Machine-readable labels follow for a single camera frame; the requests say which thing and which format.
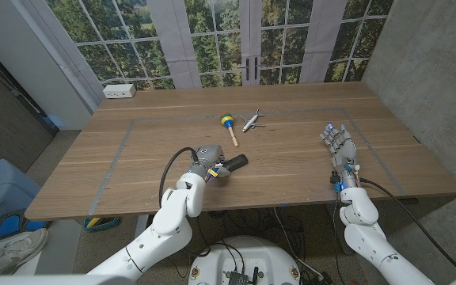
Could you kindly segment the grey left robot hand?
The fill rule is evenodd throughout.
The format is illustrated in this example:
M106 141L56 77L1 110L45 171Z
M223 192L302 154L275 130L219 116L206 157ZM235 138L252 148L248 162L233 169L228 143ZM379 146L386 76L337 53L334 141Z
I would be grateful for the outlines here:
M197 174L203 179L210 177L227 177L230 171L220 145L201 146L196 151L197 159L192 160L190 173Z

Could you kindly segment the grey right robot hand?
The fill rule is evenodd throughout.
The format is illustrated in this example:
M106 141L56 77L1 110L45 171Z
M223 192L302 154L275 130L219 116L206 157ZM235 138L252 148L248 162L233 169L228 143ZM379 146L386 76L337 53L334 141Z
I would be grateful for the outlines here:
M338 130L329 123L320 134L320 138L329 148L332 155L332 166L340 177L340 182L345 188L359 187L359 179L356 174L359 170L356 145L344 124Z

